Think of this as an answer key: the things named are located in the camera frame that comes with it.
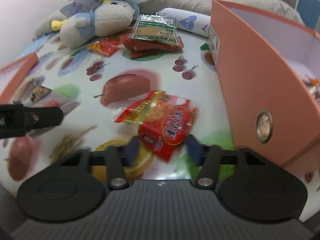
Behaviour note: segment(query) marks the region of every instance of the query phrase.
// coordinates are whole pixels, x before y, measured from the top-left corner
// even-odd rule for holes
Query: white plush toy
[[[76,48],[94,36],[105,37],[130,26],[135,10],[123,1],[105,0],[95,11],[68,18],[59,10],[50,14],[37,28],[34,39],[60,30],[61,43]]]

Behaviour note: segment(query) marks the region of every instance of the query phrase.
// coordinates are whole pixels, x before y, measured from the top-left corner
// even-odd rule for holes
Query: metal screw
[[[111,180],[111,184],[116,187],[121,187],[126,183],[127,183],[127,181],[123,178],[114,178]]]
[[[213,180],[210,178],[201,178],[198,179],[198,184],[204,187],[211,186],[213,184]]]
[[[33,117],[33,120],[35,120],[36,122],[40,120],[39,116],[36,114],[34,114],[32,117]]]
[[[259,141],[264,144],[268,142],[271,138],[273,130],[273,120],[271,113],[264,109],[262,110],[257,117],[256,121],[256,132]]]

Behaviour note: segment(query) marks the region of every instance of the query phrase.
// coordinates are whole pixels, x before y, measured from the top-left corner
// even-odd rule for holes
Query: blue object
[[[196,15],[191,15],[180,21],[181,25],[187,30],[192,30],[194,27],[194,21],[197,19]]]
[[[196,166],[202,166],[204,163],[203,147],[198,143],[193,135],[188,135],[186,138],[186,144],[190,159]]]
[[[65,75],[70,74],[73,71],[75,71],[81,65],[81,63],[86,59],[86,57],[89,54],[90,54],[90,52],[88,51],[87,48],[85,48],[85,49],[80,49],[77,52],[70,55],[70,57],[66,61],[73,58],[72,61],[67,66],[64,65],[66,61],[64,63],[62,63],[62,65],[58,71],[58,76],[63,77]]]
[[[297,5],[304,24],[311,29],[315,29],[320,16],[319,0],[299,0]]]
[[[132,137],[130,142],[125,147],[126,158],[122,164],[125,167],[131,167],[134,160],[137,158],[139,153],[139,139],[138,136]]]
[[[17,57],[17,59],[22,58],[36,50],[38,50],[42,45],[44,45],[48,39],[54,36],[56,33],[51,33],[49,35],[44,35],[36,40],[34,40],[31,44],[26,47],[26,49]]]
[[[89,40],[91,38],[93,38],[96,34],[94,32],[95,29],[95,24],[94,24],[94,19],[95,19],[95,14],[93,11],[90,12],[81,12],[81,13],[77,13],[76,18],[85,18],[86,21],[89,23],[90,25],[86,26],[86,27],[78,27],[78,31],[80,36],[84,39],[84,40]]]
[[[133,15],[133,17],[134,17],[135,19],[138,19],[139,14],[140,14],[139,6],[138,6],[137,4],[135,4],[135,3],[129,3],[129,4],[131,5],[132,9],[134,9],[134,15]]]

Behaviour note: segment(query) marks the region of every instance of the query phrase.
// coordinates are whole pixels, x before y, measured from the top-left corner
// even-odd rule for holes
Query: snack package
[[[103,39],[100,41],[96,41],[90,45],[88,45],[89,49],[97,50],[99,52],[102,52],[103,54],[107,56],[111,56],[118,50],[118,46],[120,45],[119,42],[116,42],[111,39]]]
[[[176,19],[174,17],[142,14],[138,17],[130,38],[178,45]]]
[[[306,85],[307,89],[309,90],[310,94],[313,95],[314,99],[316,100],[318,106],[320,107],[320,79],[318,78],[311,78],[309,76],[305,76],[302,81]]]
[[[145,51],[136,51],[134,49],[130,50],[130,56],[132,59],[146,56],[146,55],[157,55],[159,52],[156,49],[145,50]]]
[[[74,109],[76,109],[80,102],[76,100],[72,100],[70,98],[71,87],[68,89],[65,87],[65,93],[63,94],[63,89],[59,92],[55,90],[51,90],[50,88],[44,87],[42,85],[36,86],[33,90],[25,90],[24,97],[27,97],[23,101],[24,106],[28,107],[51,107],[51,106],[58,106],[63,111],[63,115],[66,116],[67,114],[71,113]],[[28,133],[30,137],[38,137],[50,130],[54,127],[46,127],[36,130],[31,130]]]
[[[121,35],[120,42],[126,47],[126,49],[134,49],[136,51],[147,51],[152,49],[158,49],[163,51],[176,51],[184,48],[181,37],[177,37],[178,44],[170,45],[163,44],[159,41],[143,41],[130,38],[130,34]]]
[[[162,90],[137,99],[120,108],[114,122],[138,123],[138,135],[145,147],[167,162],[190,132],[198,108],[191,100],[167,95]]]
[[[128,27],[125,30],[123,30],[122,32],[119,32],[119,33],[116,33],[116,34],[112,34],[112,35],[108,36],[107,38],[110,39],[110,40],[114,40],[116,42],[121,43],[120,36],[132,34],[132,31],[133,31],[133,28],[132,27]]]

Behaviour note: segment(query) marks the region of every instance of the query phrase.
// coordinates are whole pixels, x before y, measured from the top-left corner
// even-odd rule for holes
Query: box
[[[28,72],[38,62],[36,53],[9,63],[0,69],[0,104],[7,104]]]
[[[277,14],[214,0],[209,47],[236,146],[297,177],[318,170],[320,109],[302,78],[320,77],[320,35]]]

